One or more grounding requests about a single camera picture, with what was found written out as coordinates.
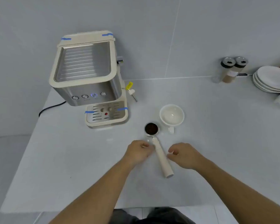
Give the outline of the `steel steam wand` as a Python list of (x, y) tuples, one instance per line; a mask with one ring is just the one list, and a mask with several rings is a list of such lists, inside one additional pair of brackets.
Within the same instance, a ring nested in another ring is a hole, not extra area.
[(130, 94), (130, 96), (133, 98), (133, 100), (137, 103), (138, 101), (137, 101), (136, 97), (134, 96), (135, 90), (134, 89), (128, 89), (127, 91)]

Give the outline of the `person's right hand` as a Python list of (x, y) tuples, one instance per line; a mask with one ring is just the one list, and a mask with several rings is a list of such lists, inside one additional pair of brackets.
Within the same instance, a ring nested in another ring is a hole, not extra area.
[(184, 169), (199, 170), (206, 162), (206, 158), (189, 143), (176, 143), (179, 145), (179, 154), (167, 154), (167, 158)]

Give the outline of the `white ceramic cup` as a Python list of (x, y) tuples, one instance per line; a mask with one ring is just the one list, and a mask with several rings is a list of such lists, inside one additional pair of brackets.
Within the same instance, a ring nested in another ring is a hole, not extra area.
[(179, 106), (168, 104), (160, 109), (159, 117), (161, 122), (168, 127), (168, 132), (173, 135), (175, 127), (183, 123), (185, 114)]

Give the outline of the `person's left forearm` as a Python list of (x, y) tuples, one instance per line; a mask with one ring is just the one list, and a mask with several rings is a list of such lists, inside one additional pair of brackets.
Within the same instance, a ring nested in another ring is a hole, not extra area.
[(49, 224), (108, 224), (135, 162), (123, 157)]

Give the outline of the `person's dark trousers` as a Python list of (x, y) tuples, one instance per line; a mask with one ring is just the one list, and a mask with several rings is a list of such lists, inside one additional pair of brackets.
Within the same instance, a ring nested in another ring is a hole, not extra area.
[(108, 224), (196, 224), (176, 208), (156, 207), (148, 216), (139, 219), (123, 209), (114, 209)]

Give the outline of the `person's right forearm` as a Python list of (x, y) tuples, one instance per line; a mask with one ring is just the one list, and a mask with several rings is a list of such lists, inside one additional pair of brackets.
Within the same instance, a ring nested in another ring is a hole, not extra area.
[(193, 169), (209, 183), (239, 224), (280, 224), (280, 205), (205, 157), (194, 161)]

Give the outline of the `cream and steel espresso machine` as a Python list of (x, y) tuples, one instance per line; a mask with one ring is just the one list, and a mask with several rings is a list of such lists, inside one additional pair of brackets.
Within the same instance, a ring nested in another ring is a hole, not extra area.
[(65, 35), (60, 41), (49, 84), (71, 106), (126, 101), (114, 36), (108, 30)]

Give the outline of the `cream drip tray with grille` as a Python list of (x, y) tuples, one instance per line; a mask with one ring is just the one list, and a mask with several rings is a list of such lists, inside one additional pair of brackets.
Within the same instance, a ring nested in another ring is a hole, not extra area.
[(117, 111), (118, 108), (123, 107), (127, 107), (126, 101), (87, 105), (86, 111), (95, 111), (95, 113), (85, 114), (85, 123), (93, 129), (124, 124), (128, 121), (128, 110)]

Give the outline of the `cream handled portafilter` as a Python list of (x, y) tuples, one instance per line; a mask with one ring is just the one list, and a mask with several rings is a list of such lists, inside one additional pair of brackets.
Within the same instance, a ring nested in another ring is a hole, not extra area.
[(155, 147), (155, 151), (156, 151), (157, 157), (159, 159), (160, 166), (163, 171), (164, 177), (170, 178), (174, 175), (174, 172), (173, 172), (173, 170), (168, 162), (167, 156), (165, 155), (164, 150), (157, 138), (158, 133), (159, 133), (159, 129), (155, 135), (148, 135), (148, 134), (146, 134), (146, 132), (145, 132), (145, 135), (150, 138), (151, 143)]

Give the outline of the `person's left hand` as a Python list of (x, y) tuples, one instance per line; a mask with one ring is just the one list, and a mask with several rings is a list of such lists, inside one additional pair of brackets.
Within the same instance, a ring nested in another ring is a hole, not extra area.
[(134, 140), (132, 141), (128, 147), (127, 150), (122, 158), (122, 160), (127, 163), (131, 167), (135, 167), (139, 163), (143, 162), (145, 159), (141, 158), (140, 154), (140, 143), (146, 142), (144, 140)]

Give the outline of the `black lidded glass jar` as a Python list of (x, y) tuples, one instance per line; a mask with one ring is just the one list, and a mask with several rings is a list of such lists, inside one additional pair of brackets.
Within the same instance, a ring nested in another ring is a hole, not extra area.
[(249, 61), (248, 61), (248, 59), (246, 59), (245, 57), (242, 57), (242, 56), (237, 56), (234, 59), (235, 59), (236, 63), (233, 67), (233, 70), (235, 72), (237, 72), (235, 76), (238, 76), (239, 73), (241, 73), (243, 71), (243, 69), (247, 66)]
[(223, 67), (222, 75), (220, 77), (220, 81), (224, 83), (231, 83), (235, 77), (238, 75), (233, 67), (236, 64), (234, 58), (225, 57), (221, 61), (221, 66)]

